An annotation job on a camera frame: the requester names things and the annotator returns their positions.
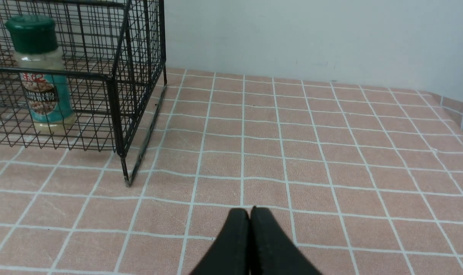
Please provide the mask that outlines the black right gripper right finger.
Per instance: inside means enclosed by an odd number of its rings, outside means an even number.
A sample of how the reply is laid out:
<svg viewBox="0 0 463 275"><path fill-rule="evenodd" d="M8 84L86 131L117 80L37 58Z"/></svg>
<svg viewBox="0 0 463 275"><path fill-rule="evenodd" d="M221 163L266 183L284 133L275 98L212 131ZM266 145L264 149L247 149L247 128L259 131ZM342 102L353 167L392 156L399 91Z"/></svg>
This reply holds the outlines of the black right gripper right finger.
<svg viewBox="0 0 463 275"><path fill-rule="evenodd" d="M272 212L253 207L250 216L251 275L320 275L282 230Z"/></svg>

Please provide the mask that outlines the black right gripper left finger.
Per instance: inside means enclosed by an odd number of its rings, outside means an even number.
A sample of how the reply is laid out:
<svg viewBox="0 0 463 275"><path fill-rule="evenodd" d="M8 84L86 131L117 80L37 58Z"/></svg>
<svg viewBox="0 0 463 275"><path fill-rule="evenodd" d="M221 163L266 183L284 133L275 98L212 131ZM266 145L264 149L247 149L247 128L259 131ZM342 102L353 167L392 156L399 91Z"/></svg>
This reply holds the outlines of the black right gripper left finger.
<svg viewBox="0 0 463 275"><path fill-rule="evenodd" d="M245 209L230 209L218 236L192 275L248 275L250 219Z"/></svg>

